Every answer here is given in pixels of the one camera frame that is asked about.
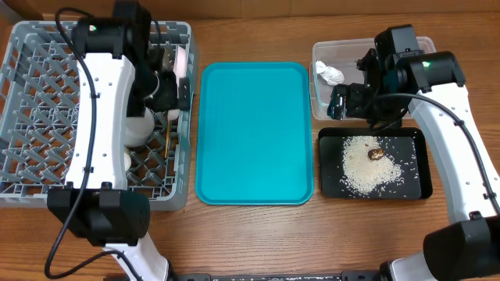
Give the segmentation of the white rice pile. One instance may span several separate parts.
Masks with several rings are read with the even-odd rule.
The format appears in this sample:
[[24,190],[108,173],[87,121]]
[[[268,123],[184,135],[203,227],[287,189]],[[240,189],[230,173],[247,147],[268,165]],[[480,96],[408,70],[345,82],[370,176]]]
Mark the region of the white rice pile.
[[[377,161],[368,151],[384,150]],[[342,139],[340,189],[350,197],[382,198],[420,196],[416,147],[411,137],[354,136]]]

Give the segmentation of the brown food scrap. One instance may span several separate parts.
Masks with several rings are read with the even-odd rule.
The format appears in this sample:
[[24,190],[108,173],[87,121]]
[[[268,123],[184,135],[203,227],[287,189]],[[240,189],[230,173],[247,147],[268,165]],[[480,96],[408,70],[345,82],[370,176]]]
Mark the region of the brown food scrap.
[[384,157],[384,150],[381,148],[374,148],[369,150],[367,155],[371,161],[377,161]]

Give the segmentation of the wooden chopstick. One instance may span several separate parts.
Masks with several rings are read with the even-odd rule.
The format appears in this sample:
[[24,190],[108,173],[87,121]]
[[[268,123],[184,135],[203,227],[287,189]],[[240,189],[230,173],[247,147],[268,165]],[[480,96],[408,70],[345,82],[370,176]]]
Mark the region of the wooden chopstick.
[[166,128],[166,139],[165,139],[165,147],[164,147],[164,158],[168,159],[169,149],[170,149],[170,131],[171,131],[171,122],[168,122]]
[[171,140],[170,140],[170,137],[171,137],[171,131],[172,131],[172,125],[173,124],[173,121],[169,121],[168,122],[168,127],[167,127],[167,131],[166,131],[166,154],[168,155],[169,154],[169,150],[170,150],[170,143],[171,143]]

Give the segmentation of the grey bowl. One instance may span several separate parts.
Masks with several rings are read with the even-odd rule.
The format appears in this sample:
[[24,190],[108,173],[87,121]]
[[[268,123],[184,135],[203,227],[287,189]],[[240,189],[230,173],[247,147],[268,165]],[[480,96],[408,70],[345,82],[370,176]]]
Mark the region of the grey bowl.
[[154,128],[155,120],[149,108],[142,117],[127,117],[124,145],[128,148],[145,145]]

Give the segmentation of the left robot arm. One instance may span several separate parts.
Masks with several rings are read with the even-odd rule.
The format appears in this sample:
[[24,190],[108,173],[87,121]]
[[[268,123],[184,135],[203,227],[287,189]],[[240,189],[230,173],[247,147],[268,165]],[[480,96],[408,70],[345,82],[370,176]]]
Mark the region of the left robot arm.
[[191,107],[188,54],[174,56],[150,33],[159,24],[136,1],[118,1],[109,17],[82,12],[62,39],[77,60],[80,92],[73,156],[63,187],[48,192],[63,232],[116,259],[130,280],[173,280],[148,228],[149,199],[128,187],[127,148],[144,145],[154,114],[176,119]]

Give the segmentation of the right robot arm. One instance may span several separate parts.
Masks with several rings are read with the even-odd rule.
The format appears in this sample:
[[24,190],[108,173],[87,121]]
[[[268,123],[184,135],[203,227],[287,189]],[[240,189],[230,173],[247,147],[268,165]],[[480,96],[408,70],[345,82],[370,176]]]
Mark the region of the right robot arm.
[[450,223],[417,254],[387,261],[379,280],[462,280],[499,272],[499,176],[470,111],[466,78],[451,52],[420,49],[411,25],[389,27],[357,62],[362,84],[338,84],[329,117],[386,128],[410,114],[430,145]]

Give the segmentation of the white paper cup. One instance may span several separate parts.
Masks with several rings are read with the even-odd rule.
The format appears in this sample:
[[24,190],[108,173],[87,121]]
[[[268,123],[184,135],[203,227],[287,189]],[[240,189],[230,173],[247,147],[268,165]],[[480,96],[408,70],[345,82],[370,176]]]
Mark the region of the white paper cup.
[[123,166],[125,171],[128,171],[131,167],[130,151],[127,148],[124,149],[123,153]]

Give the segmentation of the large white plate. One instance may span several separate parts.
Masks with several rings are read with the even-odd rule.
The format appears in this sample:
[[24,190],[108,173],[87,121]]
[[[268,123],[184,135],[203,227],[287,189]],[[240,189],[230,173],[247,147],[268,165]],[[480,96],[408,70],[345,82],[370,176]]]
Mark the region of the large white plate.
[[[176,46],[175,59],[173,64],[173,72],[176,76],[177,86],[180,86],[180,79],[186,77],[188,67],[188,55],[184,48]],[[179,109],[171,109],[167,113],[167,120],[174,121],[180,115]]]

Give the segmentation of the white tissue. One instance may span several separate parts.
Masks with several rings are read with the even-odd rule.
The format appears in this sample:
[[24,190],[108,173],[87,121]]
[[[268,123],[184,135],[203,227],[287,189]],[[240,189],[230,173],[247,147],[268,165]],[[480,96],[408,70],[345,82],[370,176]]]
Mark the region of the white tissue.
[[336,86],[338,84],[342,84],[345,81],[343,72],[334,68],[333,66],[327,66],[322,61],[316,61],[315,67],[316,73],[319,74],[328,85]]

